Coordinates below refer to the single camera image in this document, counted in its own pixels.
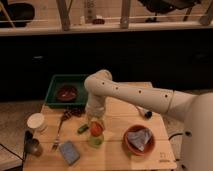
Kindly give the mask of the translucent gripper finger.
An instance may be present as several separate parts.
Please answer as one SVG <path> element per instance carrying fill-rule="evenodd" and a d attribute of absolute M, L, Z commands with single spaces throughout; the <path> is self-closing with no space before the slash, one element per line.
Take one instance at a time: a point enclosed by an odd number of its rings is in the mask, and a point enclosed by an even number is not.
<path fill-rule="evenodd" d="M 88 125 L 88 127 L 90 128 L 91 121 L 92 121 L 92 116 L 87 115 L 87 116 L 86 116 L 86 119 L 87 119 L 87 125 Z"/>
<path fill-rule="evenodd" d="M 101 127 L 103 128 L 103 130 L 105 130 L 106 128 L 105 128 L 103 117 L 98 117 L 97 121 L 101 125 Z"/>

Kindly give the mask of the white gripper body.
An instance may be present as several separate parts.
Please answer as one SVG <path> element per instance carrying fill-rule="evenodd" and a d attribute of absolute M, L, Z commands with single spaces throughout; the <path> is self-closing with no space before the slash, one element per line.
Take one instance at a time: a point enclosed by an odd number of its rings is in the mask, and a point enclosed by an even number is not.
<path fill-rule="evenodd" d="M 106 111 L 105 101 L 101 99 L 89 99 L 86 104 L 86 113 L 90 116 L 100 118 Z"/>

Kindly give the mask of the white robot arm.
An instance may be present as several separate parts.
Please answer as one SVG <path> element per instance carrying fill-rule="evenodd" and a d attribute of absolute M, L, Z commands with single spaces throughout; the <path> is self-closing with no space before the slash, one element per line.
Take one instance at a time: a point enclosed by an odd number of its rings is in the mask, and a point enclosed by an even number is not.
<path fill-rule="evenodd" d="M 183 122 L 181 171 L 213 171 L 213 93 L 194 95 L 118 83 L 108 70 L 89 75 L 84 87 L 88 92 L 86 113 L 90 116 L 101 117 L 105 99 L 113 97 Z"/>

